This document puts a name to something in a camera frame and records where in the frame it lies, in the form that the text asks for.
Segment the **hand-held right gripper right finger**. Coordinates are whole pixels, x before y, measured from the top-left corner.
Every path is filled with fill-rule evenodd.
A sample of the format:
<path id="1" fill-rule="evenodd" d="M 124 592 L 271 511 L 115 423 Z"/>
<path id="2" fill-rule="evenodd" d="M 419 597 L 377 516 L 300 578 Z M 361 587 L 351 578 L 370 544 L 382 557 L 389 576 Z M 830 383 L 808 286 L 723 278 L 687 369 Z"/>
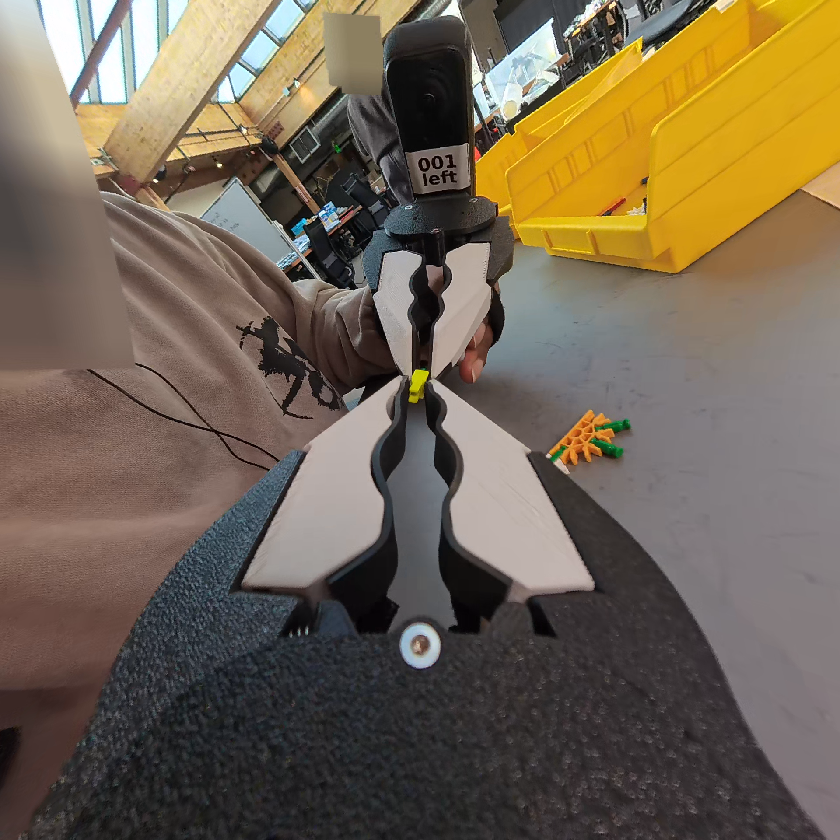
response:
<path id="1" fill-rule="evenodd" d="M 592 592 L 594 581 L 535 465 L 543 458 L 444 385 L 425 387 L 447 486 L 438 564 L 454 601 Z"/>

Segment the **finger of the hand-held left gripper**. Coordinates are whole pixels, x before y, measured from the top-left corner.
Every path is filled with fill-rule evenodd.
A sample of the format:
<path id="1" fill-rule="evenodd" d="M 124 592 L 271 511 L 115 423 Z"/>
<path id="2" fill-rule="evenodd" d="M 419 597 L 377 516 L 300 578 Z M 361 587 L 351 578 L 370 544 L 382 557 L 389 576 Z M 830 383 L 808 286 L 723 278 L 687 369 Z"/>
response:
<path id="1" fill-rule="evenodd" d="M 446 282 L 430 334 L 429 378 L 437 379 L 465 351 L 490 309 L 489 243 L 469 243 L 444 258 Z"/>
<path id="2" fill-rule="evenodd" d="M 412 251 L 385 253 L 375 309 L 396 368 L 410 377 L 419 365 L 425 313 L 417 296 L 427 279 L 424 258 Z"/>

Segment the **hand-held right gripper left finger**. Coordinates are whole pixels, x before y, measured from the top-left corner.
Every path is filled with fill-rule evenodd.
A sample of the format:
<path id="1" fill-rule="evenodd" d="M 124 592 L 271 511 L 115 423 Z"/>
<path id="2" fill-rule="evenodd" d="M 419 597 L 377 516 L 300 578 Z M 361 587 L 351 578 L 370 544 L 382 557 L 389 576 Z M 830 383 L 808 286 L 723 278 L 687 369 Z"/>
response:
<path id="1" fill-rule="evenodd" d="M 306 445 L 245 572 L 244 590 L 328 599 L 328 578 L 375 544 L 385 501 L 371 463 L 406 383 L 389 381 Z"/>

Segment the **toy construction model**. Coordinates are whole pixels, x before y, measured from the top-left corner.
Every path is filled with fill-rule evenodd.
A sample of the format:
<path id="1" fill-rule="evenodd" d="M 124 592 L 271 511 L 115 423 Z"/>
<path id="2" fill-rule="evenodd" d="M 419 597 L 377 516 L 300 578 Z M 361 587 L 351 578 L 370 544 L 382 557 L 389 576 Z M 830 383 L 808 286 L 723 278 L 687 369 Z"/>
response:
<path id="1" fill-rule="evenodd" d="M 617 434 L 632 429 L 629 419 L 613 421 L 603 413 L 586 412 L 560 441 L 546 454 L 546 459 L 563 472 L 568 472 L 568 465 L 577 466 L 579 459 L 587 463 L 594 457 L 620 459 L 623 447 L 614 443 Z"/>

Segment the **yellow plastic bin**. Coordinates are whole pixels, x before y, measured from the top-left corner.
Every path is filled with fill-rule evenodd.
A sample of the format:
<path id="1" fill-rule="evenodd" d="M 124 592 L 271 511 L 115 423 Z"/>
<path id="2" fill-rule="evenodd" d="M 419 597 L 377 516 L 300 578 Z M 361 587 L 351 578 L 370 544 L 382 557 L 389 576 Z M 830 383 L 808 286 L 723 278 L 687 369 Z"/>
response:
<path id="1" fill-rule="evenodd" d="M 838 162 L 838 86 L 838 1 L 716 3 L 508 170 L 520 240 L 675 274 Z"/>
<path id="2" fill-rule="evenodd" d="M 508 170 L 634 71 L 642 63 L 643 48 L 644 42 L 638 38 L 582 79 L 550 94 L 544 104 L 516 123 L 513 133 L 506 134 L 478 160 L 477 192 L 498 205 L 499 215 L 508 216 L 515 239 L 519 234 L 511 209 Z"/>

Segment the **person's left forearm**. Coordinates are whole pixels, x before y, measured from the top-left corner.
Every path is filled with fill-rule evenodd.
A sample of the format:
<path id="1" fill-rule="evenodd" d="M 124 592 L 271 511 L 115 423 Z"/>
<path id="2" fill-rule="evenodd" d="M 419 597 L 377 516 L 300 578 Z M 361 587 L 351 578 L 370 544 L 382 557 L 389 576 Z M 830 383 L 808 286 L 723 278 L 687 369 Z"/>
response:
<path id="1" fill-rule="evenodd" d="M 369 290 L 339 290 L 320 280 L 290 285 L 297 345 L 340 394 L 397 373 Z"/>

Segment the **grey desk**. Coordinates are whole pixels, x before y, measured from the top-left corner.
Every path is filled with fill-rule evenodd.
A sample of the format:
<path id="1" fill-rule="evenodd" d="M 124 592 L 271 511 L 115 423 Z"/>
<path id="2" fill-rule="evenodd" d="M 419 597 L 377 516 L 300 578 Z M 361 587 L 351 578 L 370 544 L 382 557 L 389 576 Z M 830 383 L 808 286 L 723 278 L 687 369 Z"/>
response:
<path id="1" fill-rule="evenodd" d="M 760 745 L 838 838 L 838 210 L 796 192 L 678 275 L 518 245 L 477 384 L 542 453 L 586 410 L 625 455 L 574 478 L 657 561 Z"/>

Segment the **person's left hand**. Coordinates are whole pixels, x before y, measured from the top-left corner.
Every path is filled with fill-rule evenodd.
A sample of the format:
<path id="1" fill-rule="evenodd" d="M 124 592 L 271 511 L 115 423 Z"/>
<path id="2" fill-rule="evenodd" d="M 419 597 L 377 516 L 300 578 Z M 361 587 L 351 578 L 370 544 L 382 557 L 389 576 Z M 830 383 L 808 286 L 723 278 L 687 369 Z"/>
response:
<path id="1" fill-rule="evenodd" d="M 489 319 L 485 318 L 469 340 L 458 363 L 458 374 L 463 382 L 467 384 L 477 382 L 485 368 L 488 353 L 494 343 L 494 332 Z"/>

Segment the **black mesh office chair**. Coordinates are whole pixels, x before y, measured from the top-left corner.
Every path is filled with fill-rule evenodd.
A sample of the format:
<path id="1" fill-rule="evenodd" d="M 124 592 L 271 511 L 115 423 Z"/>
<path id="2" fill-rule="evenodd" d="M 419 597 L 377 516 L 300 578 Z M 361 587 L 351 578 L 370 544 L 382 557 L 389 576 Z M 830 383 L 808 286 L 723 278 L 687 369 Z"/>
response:
<path id="1" fill-rule="evenodd" d="M 354 290 L 354 268 L 336 251 L 321 218 L 311 217 L 303 230 L 308 237 L 310 257 L 320 267 L 323 278 L 336 288 Z"/>
<path id="2" fill-rule="evenodd" d="M 360 211 L 351 220 L 351 227 L 357 246 L 363 249 L 370 243 L 373 235 L 383 229 L 392 208 L 374 192 L 365 178 L 355 172 L 348 175 L 342 189 L 360 207 Z"/>

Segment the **cluttered work table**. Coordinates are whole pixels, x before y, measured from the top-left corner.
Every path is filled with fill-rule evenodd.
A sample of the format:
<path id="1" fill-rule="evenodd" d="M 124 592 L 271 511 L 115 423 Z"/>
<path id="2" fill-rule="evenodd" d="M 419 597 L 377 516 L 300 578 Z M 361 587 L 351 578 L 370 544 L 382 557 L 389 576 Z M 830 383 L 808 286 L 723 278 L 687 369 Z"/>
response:
<path id="1" fill-rule="evenodd" d="M 363 210 L 364 208 L 360 205 L 335 206 L 333 202 L 328 202 L 318 211 L 320 225 L 342 258 L 352 258 L 358 252 L 355 239 L 350 231 L 350 223 Z M 301 263 L 302 257 L 309 257 L 312 253 L 312 247 L 308 228 L 314 225 L 315 220 L 315 216 L 302 219 L 292 228 L 297 236 L 292 240 L 292 251 L 279 261 L 279 268 L 293 268 Z"/>

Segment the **pile of toy pieces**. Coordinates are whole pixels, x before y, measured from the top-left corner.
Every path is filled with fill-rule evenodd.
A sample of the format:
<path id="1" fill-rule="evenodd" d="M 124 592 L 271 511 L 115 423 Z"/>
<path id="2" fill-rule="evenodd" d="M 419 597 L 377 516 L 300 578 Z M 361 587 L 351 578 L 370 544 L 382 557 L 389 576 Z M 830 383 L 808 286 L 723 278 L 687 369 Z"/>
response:
<path id="1" fill-rule="evenodd" d="M 647 204 L 648 176 L 646 175 L 626 195 L 615 196 L 611 199 L 598 213 L 598 216 L 644 216 L 647 214 Z"/>

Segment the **person's beige hoodie torso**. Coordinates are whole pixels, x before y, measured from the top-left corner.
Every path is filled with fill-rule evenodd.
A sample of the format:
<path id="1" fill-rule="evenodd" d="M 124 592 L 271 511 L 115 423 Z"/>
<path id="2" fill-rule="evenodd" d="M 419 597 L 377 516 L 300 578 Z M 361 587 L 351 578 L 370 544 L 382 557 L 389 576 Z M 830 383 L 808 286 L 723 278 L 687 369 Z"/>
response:
<path id="1" fill-rule="evenodd" d="M 172 567 L 346 410 L 294 340 L 275 263 L 203 220 L 101 202 L 134 366 L 2 371 L 2 838 L 59 778 Z"/>

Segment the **glass skylight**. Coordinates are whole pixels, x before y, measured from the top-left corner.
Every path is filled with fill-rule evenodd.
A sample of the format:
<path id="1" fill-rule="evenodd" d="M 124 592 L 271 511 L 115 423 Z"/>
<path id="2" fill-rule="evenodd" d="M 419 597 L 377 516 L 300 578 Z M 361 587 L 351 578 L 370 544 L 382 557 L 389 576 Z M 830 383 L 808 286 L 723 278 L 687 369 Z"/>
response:
<path id="1" fill-rule="evenodd" d="M 66 88 L 71 91 L 115 2 L 36 1 L 35 5 Z M 187 5 L 187 1 L 132 1 L 80 102 L 127 103 L 148 75 L 161 46 L 180 22 Z M 266 24 L 223 77 L 211 101 L 239 101 L 314 6 L 314 1 L 279 2 Z"/>

